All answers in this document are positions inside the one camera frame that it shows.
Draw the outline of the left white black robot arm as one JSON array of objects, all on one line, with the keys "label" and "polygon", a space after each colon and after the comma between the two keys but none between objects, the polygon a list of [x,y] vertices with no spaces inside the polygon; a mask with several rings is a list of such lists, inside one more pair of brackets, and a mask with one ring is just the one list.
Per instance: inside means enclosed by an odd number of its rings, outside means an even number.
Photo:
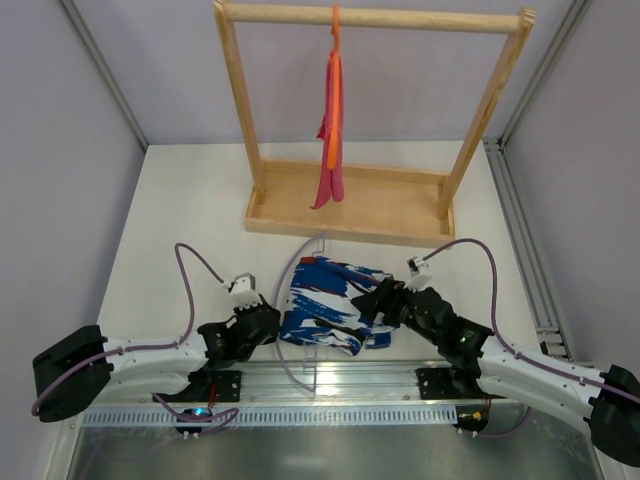
[{"label": "left white black robot arm", "polygon": [[236,277],[227,290],[234,302],[227,321],[202,324],[177,339],[139,344],[107,338],[89,325],[44,350],[32,361],[33,415],[53,423],[95,401],[151,395],[157,402],[189,403],[223,393],[226,370],[274,343],[280,330],[279,311],[256,291],[252,275]]}]

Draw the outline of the blue white patterned trousers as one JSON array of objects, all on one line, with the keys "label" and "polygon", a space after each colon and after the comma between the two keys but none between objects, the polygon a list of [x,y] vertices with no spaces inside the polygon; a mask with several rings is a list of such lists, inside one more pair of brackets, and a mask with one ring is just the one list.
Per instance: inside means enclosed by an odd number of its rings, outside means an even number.
[{"label": "blue white patterned trousers", "polygon": [[354,297],[373,291],[389,276],[324,256],[301,258],[288,289],[280,339],[331,347],[351,357],[362,349],[390,347],[395,328],[380,315],[366,317],[352,304]]}]

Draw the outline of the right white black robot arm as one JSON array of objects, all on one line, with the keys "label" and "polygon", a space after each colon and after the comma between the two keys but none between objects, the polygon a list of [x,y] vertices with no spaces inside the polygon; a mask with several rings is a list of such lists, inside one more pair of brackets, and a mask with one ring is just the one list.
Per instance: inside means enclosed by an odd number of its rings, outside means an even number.
[{"label": "right white black robot arm", "polygon": [[457,314],[421,275],[408,282],[386,278],[352,303],[434,345],[461,395],[518,401],[587,435],[610,458],[638,466],[639,381],[629,370],[575,365],[510,342],[497,329]]}]

